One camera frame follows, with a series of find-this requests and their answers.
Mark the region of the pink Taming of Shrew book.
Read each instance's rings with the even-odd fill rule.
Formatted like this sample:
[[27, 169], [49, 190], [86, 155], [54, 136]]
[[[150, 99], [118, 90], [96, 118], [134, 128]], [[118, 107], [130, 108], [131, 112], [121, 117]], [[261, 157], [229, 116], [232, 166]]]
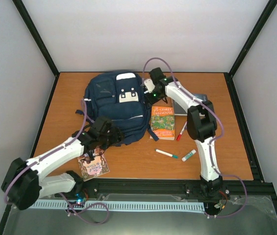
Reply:
[[110, 172], [104, 151], [101, 148], [97, 147], [93, 151], [93, 157], [94, 159], [91, 160], [88, 154], [84, 154], [77, 159], [81, 177], [85, 182]]

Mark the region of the navy blue student backpack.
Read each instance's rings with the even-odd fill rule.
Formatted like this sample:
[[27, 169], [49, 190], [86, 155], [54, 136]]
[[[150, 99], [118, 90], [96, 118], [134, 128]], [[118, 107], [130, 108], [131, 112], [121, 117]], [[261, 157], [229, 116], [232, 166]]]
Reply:
[[84, 101], [89, 120], [107, 117], [124, 134], [117, 147], [139, 141], [146, 132], [159, 140], [150, 126], [151, 107], [145, 102], [142, 78], [137, 73], [116, 70], [97, 75], [89, 81]]

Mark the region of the green capped white marker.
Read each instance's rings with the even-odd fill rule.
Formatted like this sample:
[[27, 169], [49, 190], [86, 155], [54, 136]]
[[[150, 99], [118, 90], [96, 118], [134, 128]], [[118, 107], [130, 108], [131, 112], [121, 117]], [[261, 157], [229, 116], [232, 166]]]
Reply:
[[174, 154], [171, 154], [171, 153], [162, 151], [162, 150], [160, 150], [160, 149], [155, 149], [155, 152], [157, 152], [157, 153], [159, 153], [159, 154], [162, 154], [162, 155], [165, 155], [165, 156], [168, 156], [168, 157], [171, 157], [171, 158], [174, 158], [174, 159], [178, 159], [178, 156], [177, 156], [177, 155], [174, 155]]

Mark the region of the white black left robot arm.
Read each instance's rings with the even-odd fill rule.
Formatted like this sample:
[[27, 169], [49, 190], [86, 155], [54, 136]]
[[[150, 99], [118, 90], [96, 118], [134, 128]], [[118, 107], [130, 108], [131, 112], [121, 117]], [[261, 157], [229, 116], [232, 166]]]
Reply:
[[124, 134], [107, 117], [81, 127], [57, 147], [27, 160], [16, 158], [9, 166], [1, 185], [4, 201], [20, 210], [32, 206], [38, 199], [67, 192], [72, 197], [83, 193], [83, 184], [72, 173], [49, 176], [66, 162], [91, 154], [97, 147], [107, 149], [120, 143]]

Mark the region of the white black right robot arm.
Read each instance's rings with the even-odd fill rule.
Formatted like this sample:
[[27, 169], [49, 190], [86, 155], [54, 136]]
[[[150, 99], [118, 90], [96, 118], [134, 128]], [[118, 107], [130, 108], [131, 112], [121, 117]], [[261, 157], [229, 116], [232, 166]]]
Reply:
[[217, 122], [211, 101], [203, 101], [186, 90], [172, 75], [166, 77], [161, 68], [149, 72], [150, 79], [144, 81], [147, 89], [145, 99], [153, 105], [161, 99], [170, 98], [187, 113], [187, 132], [195, 141], [201, 163], [200, 187], [204, 198], [214, 197], [223, 186], [218, 168], [215, 139]]

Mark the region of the orange Treehouse paperback book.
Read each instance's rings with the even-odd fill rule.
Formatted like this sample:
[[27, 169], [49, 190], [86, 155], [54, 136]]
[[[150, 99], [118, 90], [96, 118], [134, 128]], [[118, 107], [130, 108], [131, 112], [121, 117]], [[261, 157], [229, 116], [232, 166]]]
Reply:
[[175, 139], [175, 116], [173, 107], [152, 106], [151, 130], [160, 140]]

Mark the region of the red capped white marker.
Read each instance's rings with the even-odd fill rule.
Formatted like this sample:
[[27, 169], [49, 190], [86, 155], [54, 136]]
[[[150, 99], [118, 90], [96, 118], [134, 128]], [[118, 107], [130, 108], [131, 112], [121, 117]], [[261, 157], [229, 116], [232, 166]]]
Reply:
[[186, 130], [186, 128], [187, 128], [187, 122], [185, 122], [183, 128], [181, 129], [180, 133], [178, 134], [178, 136], [177, 136], [177, 138], [176, 138], [177, 141], [180, 140], [180, 138], [181, 138], [183, 132]]

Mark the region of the green white glue stick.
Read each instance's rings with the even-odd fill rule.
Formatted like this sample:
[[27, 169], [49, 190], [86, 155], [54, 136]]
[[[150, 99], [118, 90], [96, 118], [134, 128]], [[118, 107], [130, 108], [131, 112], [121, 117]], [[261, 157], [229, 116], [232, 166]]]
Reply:
[[185, 162], [186, 160], [188, 160], [189, 158], [191, 158], [194, 154], [196, 154], [196, 150], [195, 150], [195, 149], [191, 150], [188, 154], [186, 154], [186, 155], [182, 158], [182, 161]]

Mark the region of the black right frame post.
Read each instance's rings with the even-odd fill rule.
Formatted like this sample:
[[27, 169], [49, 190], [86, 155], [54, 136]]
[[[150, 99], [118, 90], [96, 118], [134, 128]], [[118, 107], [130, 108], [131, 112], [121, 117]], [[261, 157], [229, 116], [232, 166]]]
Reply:
[[235, 61], [233, 63], [231, 69], [228, 72], [229, 77], [231, 79], [235, 76], [236, 72], [238, 71], [239, 67], [243, 63], [249, 50], [253, 46], [254, 42], [256, 41], [257, 37], [259, 36], [261, 30], [265, 26], [267, 20], [269, 19], [270, 15], [272, 14], [272, 12], [274, 11], [276, 6], [277, 6], [277, 0], [269, 0], [267, 2], [267, 4], [265, 5], [257, 22], [255, 23], [252, 31], [250, 32], [247, 40], [245, 41], [243, 47], [241, 48], [237, 58], [235, 59]]

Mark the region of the black frame post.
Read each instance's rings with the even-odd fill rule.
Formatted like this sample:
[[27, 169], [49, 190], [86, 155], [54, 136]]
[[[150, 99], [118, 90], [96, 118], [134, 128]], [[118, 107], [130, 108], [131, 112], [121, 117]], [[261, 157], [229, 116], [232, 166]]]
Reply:
[[45, 43], [43, 42], [43, 39], [41, 38], [40, 33], [38, 32], [26, 6], [24, 5], [22, 0], [12, 0], [12, 2], [14, 3], [16, 9], [18, 10], [21, 18], [23, 19], [26, 27], [28, 28], [31, 36], [33, 37], [36, 45], [38, 46], [42, 56], [44, 57], [47, 65], [49, 66], [52, 74], [54, 76], [59, 75], [59, 71], [45, 45]]
[[261, 30], [265, 26], [267, 20], [269, 19], [270, 15], [272, 14], [272, 12], [274, 11], [276, 6], [277, 6], [277, 0], [269, 0], [267, 2], [267, 4], [265, 5], [257, 22], [255, 23], [252, 31], [250, 32], [247, 40], [245, 41], [243, 47], [241, 48], [237, 58], [235, 59], [235, 61], [233, 63], [231, 69], [228, 72], [229, 77], [231, 79], [235, 76], [236, 72], [238, 71], [239, 67], [243, 63], [249, 50], [253, 46], [254, 42], [256, 41], [257, 37], [259, 36]]

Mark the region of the black left frame post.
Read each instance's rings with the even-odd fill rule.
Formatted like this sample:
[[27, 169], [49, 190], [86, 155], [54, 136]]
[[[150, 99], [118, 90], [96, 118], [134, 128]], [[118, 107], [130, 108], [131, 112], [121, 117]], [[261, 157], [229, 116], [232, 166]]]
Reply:
[[14, 3], [16, 9], [18, 10], [21, 18], [23, 19], [26, 27], [28, 28], [31, 36], [33, 37], [36, 45], [38, 46], [42, 56], [44, 57], [47, 65], [49, 66], [52, 74], [54, 76], [59, 75], [59, 71], [45, 45], [45, 43], [43, 42], [43, 39], [41, 38], [40, 33], [38, 32], [26, 6], [24, 5], [22, 0], [12, 0], [12, 2]]

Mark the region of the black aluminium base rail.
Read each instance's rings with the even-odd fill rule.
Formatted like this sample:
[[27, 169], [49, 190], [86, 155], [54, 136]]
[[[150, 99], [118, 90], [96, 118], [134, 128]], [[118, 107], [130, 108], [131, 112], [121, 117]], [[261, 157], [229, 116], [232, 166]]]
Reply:
[[173, 195], [201, 202], [218, 201], [221, 192], [229, 191], [228, 199], [236, 195], [244, 195], [242, 184], [237, 180], [225, 180], [221, 189], [210, 196], [204, 196], [199, 180], [144, 180], [144, 179], [103, 179], [95, 178], [82, 184], [78, 192], [64, 195], [68, 199], [88, 197], [98, 199], [101, 194], [150, 194]]

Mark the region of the metal front base plate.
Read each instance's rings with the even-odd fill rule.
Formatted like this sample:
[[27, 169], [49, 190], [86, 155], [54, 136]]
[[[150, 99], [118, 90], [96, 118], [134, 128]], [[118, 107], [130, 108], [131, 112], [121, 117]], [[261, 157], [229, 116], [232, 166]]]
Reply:
[[252, 197], [238, 214], [215, 218], [192, 212], [86, 211], [81, 218], [59, 209], [12, 209], [4, 235], [277, 235], [269, 197]]

